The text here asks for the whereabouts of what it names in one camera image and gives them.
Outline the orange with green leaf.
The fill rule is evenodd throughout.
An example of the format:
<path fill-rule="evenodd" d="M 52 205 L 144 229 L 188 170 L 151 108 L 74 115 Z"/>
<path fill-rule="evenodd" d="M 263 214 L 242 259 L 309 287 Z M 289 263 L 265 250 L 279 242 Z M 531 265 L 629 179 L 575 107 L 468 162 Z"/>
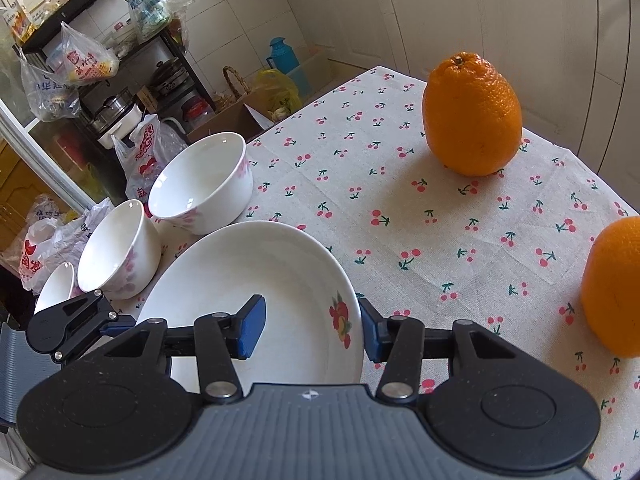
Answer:
<path fill-rule="evenodd" d="M 607 226 L 587 258 L 580 303 L 598 341 L 623 359 L 639 355 L 639 219 Z"/>

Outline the white plate with fruit print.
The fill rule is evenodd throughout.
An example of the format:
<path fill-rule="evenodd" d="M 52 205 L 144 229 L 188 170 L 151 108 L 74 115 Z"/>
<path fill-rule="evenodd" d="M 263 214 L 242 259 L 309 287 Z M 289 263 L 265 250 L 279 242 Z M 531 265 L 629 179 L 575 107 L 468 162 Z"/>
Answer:
<path fill-rule="evenodd" d="M 265 299 L 266 322 L 252 355 L 234 363 L 244 390 L 359 382 L 363 336 L 352 283 L 324 246 L 286 224 L 241 222 L 198 240 L 155 283 L 139 318 L 190 326 L 204 314 L 235 314 L 254 295 Z"/>

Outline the bumpy orange without leaf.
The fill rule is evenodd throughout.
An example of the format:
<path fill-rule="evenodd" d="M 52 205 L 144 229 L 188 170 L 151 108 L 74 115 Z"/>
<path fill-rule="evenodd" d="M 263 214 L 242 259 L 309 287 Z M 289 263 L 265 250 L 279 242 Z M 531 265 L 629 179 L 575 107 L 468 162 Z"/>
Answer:
<path fill-rule="evenodd" d="M 422 115 L 433 155 L 465 177 L 486 177 L 503 168 L 522 142 L 518 96 L 509 81 L 474 52 L 451 55 L 430 73 Z"/>

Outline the white plastic bag on rack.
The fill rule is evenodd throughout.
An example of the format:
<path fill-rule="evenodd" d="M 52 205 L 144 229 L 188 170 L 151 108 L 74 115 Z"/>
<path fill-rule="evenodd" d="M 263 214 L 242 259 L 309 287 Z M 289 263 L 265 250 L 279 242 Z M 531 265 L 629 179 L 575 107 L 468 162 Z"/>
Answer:
<path fill-rule="evenodd" d="M 56 78 L 73 87 L 86 86 L 114 77 L 119 59 L 99 41 L 61 23 L 61 41 L 47 58 Z"/>

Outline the cherry print tablecloth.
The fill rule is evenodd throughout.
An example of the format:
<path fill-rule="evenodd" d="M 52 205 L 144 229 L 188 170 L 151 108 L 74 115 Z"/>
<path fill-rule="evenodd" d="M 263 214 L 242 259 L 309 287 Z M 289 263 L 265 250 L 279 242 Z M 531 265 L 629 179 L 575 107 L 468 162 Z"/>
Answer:
<path fill-rule="evenodd" d="M 253 141 L 246 220 L 295 226 L 341 263 L 382 312 L 442 326 L 472 318 L 576 380 L 601 430 L 599 479 L 639 470 L 639 356 L 619 358 L 590 330 L 580 284 L 596 237 L 638 217 L 574 154 L 524 133 L 486 178 L 431 155 L 422 81 L 385 67 L 355 77 Z"/>

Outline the teal thermos jug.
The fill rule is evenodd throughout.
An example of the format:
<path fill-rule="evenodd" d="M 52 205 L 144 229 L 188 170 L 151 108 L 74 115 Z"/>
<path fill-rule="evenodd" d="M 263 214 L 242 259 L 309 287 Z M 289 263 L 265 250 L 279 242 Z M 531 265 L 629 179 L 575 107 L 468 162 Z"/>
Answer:
<path fill-rule="evenodd" d="M 272 38 L 269 43 L 270 55 L 266 61 L 270 68 L 288 74 L 299 66 L 299 60 L 293 50 L 285 43 L 284 37 Z"/>

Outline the crumpled white bag near floor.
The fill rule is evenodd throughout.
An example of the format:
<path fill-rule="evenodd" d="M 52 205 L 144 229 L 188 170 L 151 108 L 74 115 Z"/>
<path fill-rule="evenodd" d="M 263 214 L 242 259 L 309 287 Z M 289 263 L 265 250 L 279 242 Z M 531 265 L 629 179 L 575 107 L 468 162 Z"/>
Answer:
<path fill-rule="evenodd" d="M 53 198 L 40 194 L 29 209 L 26 226 L 1 252 L 1 261 L 14 271 L 25 290 L 39 296 L 53 271 L 69 262 L 77 269 L 82 251 L 100 222 L 114 209 L 107 197 L 81 214 L 62 213 Z"/>

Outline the red white plastic bag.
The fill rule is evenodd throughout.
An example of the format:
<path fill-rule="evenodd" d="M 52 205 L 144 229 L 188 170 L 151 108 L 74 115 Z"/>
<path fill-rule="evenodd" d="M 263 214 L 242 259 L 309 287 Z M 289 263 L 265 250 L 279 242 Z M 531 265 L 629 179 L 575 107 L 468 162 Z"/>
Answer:
<path fill-rule="evenodd" d="M 179 133 L 157 114 L 146 115 L 129 135 L 128 146 L 111 136 L 114 150 L 126 177 L 125 194 L 146 204 L 151 188 L 163 169 L 186 148 Z"/>

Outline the wicker basket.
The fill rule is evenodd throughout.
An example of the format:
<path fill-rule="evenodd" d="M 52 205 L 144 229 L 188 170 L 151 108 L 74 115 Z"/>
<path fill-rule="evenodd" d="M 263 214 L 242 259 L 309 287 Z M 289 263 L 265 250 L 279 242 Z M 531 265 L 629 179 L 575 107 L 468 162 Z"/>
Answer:
<path fill-rule="evenodd" d="M 214 97 L 214 103 L 218 112 L 225 110 L 235 103 L 243 102 L 252 93 L 250 85 L 232 66 L 224 66 L 221 73 L 227 84 L 228 92 L 217 93 Z"/>

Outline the white kitchen cabinets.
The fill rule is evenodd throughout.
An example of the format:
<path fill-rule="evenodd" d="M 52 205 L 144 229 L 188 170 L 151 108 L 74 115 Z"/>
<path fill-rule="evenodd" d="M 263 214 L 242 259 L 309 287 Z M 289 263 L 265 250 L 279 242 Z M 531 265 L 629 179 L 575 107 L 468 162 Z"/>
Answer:
<path fill-rule="evenodd" d="M 332 60 L 426 78 L 446 56 L 487 58 L 524 124 L 601 170 L 623 103 L 638 0 L 288 0 Z"/>

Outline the black metal kitchen rack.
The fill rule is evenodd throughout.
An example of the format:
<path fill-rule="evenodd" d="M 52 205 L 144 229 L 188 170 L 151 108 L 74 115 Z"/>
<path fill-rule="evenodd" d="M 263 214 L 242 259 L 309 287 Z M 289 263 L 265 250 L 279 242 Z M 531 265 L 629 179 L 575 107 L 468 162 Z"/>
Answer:
<path fill-rule="evenodd" d="M 3 0 L 11 3 L 14 0 Z M 21 0 L 28 10 L 35 9 L 42 0 Z M 93 38 L 104 40 L 110 32 L 114 32 L 117 23 L 126 22 L 129 18 L 128 6 L 124 0 L 68 0 L 46 18 L 35 37 L 27 41 L 25 54 L 35 64 L 42 65 L 47 57 L 60 43 L 60 24 L 65 22 L 80 32 Z M 12 113 L 23 125 L 34 118 L 29 111 L 26 96 L 20 81 L 20 63 L 13 51 L 13 40 L 5 28 L 8 43 L 1 48 L 1 53 L 8 59 L 2 63 L 1 97 Z M 149 47 L 141 53 L 129 55 L 120 66 L 118 74 L 107 82 L 102 82 L 91 90 L 81 92 L 81 102 L 92 112 L 103 100 L 119 88 L 129 88 L 136 92 L 144 84 L 151 81 L 153 67 L 151 62 L 157 61 L 161 54 L 167 54 L 167 48 L 158 40 L 152 40 Z"/>

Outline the white floral bowl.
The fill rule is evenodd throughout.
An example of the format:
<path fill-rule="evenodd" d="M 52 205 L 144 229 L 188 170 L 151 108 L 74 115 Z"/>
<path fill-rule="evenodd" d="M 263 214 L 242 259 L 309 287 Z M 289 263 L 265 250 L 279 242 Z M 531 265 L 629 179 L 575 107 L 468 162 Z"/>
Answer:
<path fill-rule="evenodd" d="M 252 192 L 245 140 L 235 132 L 221 132 L 171 159 L 155 180 L 148 205 L 153 217 L 206 235 L 238 218 Z"/>
<path fill-rule="evenodd" d="M 75 285 L 76 272 L 74 266 L 68 261 L 61 263 L 44 283 L 36 302 L 35 313 L 72 298 Z"/>
<path fill-rule="evenodd" d="M 113 209 L 93 231 L 81 254 L 77 281 L 83 292 L 99 289 L 111 300 L 134 298 L 156 273 L 160 234 L 140 200 Z"/>

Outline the cardboard box on floor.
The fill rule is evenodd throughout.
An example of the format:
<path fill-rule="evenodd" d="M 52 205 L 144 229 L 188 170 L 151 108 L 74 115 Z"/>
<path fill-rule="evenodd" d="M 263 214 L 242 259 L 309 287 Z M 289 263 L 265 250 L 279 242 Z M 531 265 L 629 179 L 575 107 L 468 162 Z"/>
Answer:
<path fill-rule="evenodd" d="M 268 110 L 268 94 L 257 89 L 222 112 L 206 120 L 186 135 L 190 143 L 220 132 L 235 132 L 250 142 L 274 126 Z"/>

